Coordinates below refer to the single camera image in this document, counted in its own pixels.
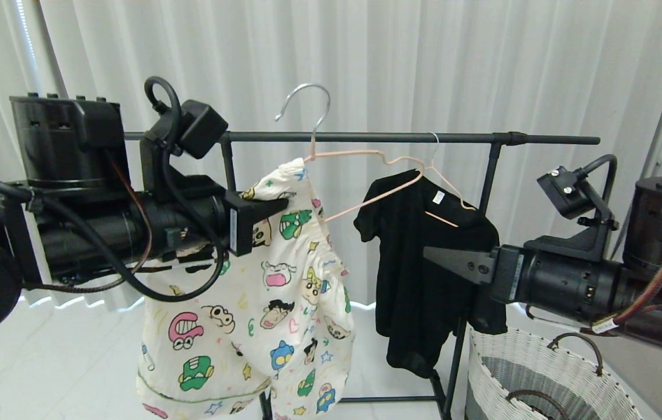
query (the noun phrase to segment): white floor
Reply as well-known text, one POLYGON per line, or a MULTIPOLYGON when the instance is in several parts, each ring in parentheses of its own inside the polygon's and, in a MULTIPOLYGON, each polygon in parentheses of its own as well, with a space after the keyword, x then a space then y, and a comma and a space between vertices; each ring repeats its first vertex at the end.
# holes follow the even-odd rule
MULTIPOLYGON (((51 303, 28 308, 20 302, 0 326, 0 420, 153 420, 154 415, 141 408, 134 394, 141 309, 109 313, 104 306, 87 308, 83 303, 55 309, 51 303)), ((387 341, 374 332, 374 312, 355 308, 354 315, 357 341, 345 396, 430 394, 428 380, 385 363, 387 341)), ((545 337, 555 333, 519 317, 511 317, 511 324, 545 337)), ((444 382, 453 344, 451 337, 437 366, 444 382)), ((582 346, 568 345, 587 353, 582 346)), ((464 417, 465 381, 465 375, 460 375, 454 419, 464 417)), ((635 402, 646 419, 659 419, 641 399, 635 402)), ((259 420, 259 405, 251 404, 230 418, 259 420)), ((440 416, 433 402, 417 402, 340 404, 323 418, 438 420, 440 416)))

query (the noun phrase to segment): black t-shirt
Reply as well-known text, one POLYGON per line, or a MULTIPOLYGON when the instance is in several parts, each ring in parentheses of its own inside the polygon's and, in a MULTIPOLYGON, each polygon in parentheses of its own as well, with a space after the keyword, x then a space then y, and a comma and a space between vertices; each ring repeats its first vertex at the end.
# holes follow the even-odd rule
MULTIPOLYGON (((417 176, 416 170, 375 181, 365 200, 417 176)), ((480 212, 465 210, 459 198, 427 178, 360 208, 354 220, 363 242, 380 238, 375 309, 377 332, 389 337, 390 366, 428 378, 440 348, 459 317, 481 333, 507 332, 505 306, 488 290, 472 284, 422 256, 425 246, 489 251, 499 235, 480 212), (425 211, 457 224, 453 227, 425 211)))

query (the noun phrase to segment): clothes rack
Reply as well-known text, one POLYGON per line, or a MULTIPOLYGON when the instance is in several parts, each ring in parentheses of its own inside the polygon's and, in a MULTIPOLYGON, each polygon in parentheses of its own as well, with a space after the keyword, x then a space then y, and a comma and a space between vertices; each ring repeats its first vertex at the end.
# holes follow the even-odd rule
MULTIPOLYGON (((499 160, 502 146, 518 146, 520 144, 599 144, 600 138, 597 136, 553 136, 553 135, 526 135, 523 133, 510 131, 505 133, 491 134, 455 134, 438 133, 440 143, 443 144, 489 144, 489 161, 484 176, 484 184, 481 190, 479 200, 479 212, 486 214, 486 207, 489 204, 489 195, 492 193, 492 184, 494 183, 494 174, 497 171, 497 160, 499 160)), ((235 185, 235 166, 232 160, 232 144, 240 143, 306 143, 309 142, 309 132, 260 132, 260 131, 227 131, 222 135, 219 143, 222 149, 222 159, 224 159, 225 171, 227 174, 227 186, 232 191, 236 190, 235 185)), ((320 132, 316 134, 316 140, 324 143, 409 143, 409 144, 434 144, 435 137, 432 133, 333 133, 320 132)), ((440 375, 433 369, 430 383, 432 385, 432 395, 413 395, 413 396, 395 396, 395 397, 350 397, 342 398, 342 403, 388 403, 404 401, 435 401, 440 412, 441 420, 451 420, 451 407, 453 405, 453 395, 456 389, 456 379, 458 377, 461 354, 464 351, 464 337, 466 332, 466 319, 459 319, 456 331, 456 346, 453 353, 453 363, 451 365, 451 374, 448 378, 448 388, 443 391, 443 384, 440 375)), ((260 396, 263 420, 271 420, 271 405, 265 393, 260 396)))

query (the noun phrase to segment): basket handle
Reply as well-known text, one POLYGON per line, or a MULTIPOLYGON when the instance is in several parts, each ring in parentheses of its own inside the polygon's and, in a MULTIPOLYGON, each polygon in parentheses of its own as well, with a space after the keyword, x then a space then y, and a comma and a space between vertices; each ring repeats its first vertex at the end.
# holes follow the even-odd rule
POLYGON ((598 350, 598 346, 595 345, 593 340, 590 340, 590 338, 585 337, 584 335, 578 334, 576 332, 566 332, 564 334, 557 335, 555 339, 552 340, 551 343, 547 346, 547 348, 550 348, 552 350, 557 349, 560 346, 560 340, 565 337, 577 337, 580 340, 585 341, 590 345, 591 348, 593 348, 593 352, 595 352, 595 358, 598 359, 598 365, 595 368, 595 374, 599 376, 603 376, 604 374, 604 360, 601 357, 601 351, 598 350))
POLYGON ((567 411, 563 409, 562 406, 560 406, 560 404, 557 401, 555 401, 555 399, 553 399, 552 397, 548 396, 545 393, 542 393, 541 391, 533 391, 532 389, 516 389, 516 391, 512 391, 512 393, 507 394, 507 397, 505 397, 505 399, 507 401, 510 401, 513 398, 519 396, 537 396, 544 398, 545 400, 549 401, 550 404, 555 406, 557 411, 562 416, 563 420, 569 420, 569 415, 567 415, 567 411))

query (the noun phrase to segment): woven basket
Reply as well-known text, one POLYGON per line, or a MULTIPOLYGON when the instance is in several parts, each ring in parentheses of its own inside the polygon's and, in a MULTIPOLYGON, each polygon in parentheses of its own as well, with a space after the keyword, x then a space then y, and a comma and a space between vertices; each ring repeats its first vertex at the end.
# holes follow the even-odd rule
POLYGON ((467 420, 641 420, 619 381, 603 370, 597 346, 569 332, 548 341, 510 328, 471 334, 467 420), (559 348, 566 337, 587 341, 597 364, 559 348))

